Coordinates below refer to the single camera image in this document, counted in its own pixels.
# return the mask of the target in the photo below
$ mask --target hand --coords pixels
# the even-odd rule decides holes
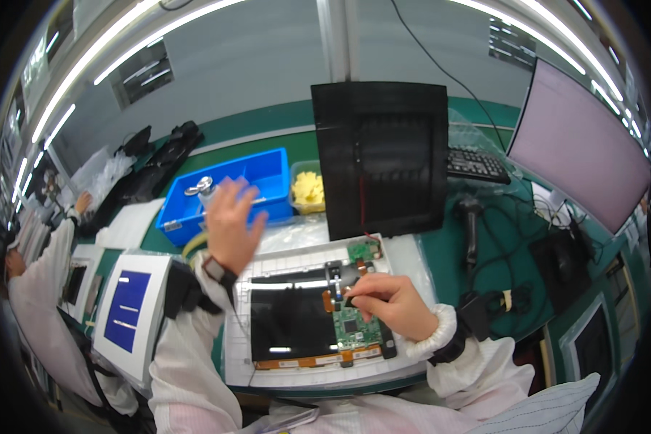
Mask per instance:
[[[251,262],[268,219],[268,213],[263,211],[253,220],[253,228],[246,228],[251,202],[258,195],[258,188],[251,187],[237,200],[247,185],[243,177],[236,181],[224,178],[205,213],[209,253],[237,276]]]
[[[75,204],[75,211],[80,213],[80,215],[84,214],[84,212],[87,210],[89,205],[92,203],[92,195],[89,194],[89,192],[82,192],[80,197],[77,199],[77,203]]]
[[[346,297],[354,297],[352,304],[359,308],[365,322],[375,315],[392,331],[410,340],[425,340],[439,326],[438,318],[429,311],[407,276],[366,274]]]
[[[26,271],[24,259],[16,248],[13,248],[8,252],[8,255],[5,257],[5,266],[8,269],[8,280],[13,277],[21,276]]]

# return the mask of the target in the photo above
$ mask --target barcode label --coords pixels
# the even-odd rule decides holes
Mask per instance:
[[[175,220],[167,221],[166,223],[164,223],[164,231],[171,232],[172,230],[179,229],[181,226],[183,225],[181,223],[178,223]]]
[[[356,352],[352,355],[352,357],[354,357],[354,359],[358,359],[358,358],[378,356],[379,354],[381,354],[381,350],[379,348],[372,348],[364,352]]]
[[[299,360],[287,360],[286,362],[280,362],[281,368],[298,368]]]
[[[327,365],[329,363],[338,363],[342,361],[342,356],[319,357],[316,359],[317,365]]]

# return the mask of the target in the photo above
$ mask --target pink screen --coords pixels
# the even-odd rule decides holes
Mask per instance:
[[[538,61],[508,158],[611,233],[646,192],[650,165],[621,120],[581,84]]]

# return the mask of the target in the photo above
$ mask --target computer mouse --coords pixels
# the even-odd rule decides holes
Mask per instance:
[[[574,270],[574,262],[564,246],[557,244],[554,251],[557,260],[557,274],[559,280],[562,283],[567,283],[571,280]]]

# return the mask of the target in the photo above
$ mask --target plastic container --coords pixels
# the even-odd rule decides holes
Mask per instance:
[[[203,176],[211,176],[217,183],[225,176],[232,179],[243,176],[252,186],[258,187],[258,202],[254,203],[248,215],[249,224],[255,215],[263,210],[270,215],[269,224],[288,221],[294,216],[289,204],[289,170],[285,148],[256,153],[206,167],[174,180],[155,227],[175,246],[185,245],[205,229],[204,209],[200,198],[198,195],[184,194],[188,187],[197,185]]]
[[[316,172],[316,176],[321,174],[321,162],[318,160],[299,161],[292,165],[289,170],[289,204],[293,206],[299,214],[322,213],[326,210],[326,200],[320,204],[299,205],[294,203],[294,193],[292,193],[292,186],[296,182],[296,176],[301,172],[312,171]]]

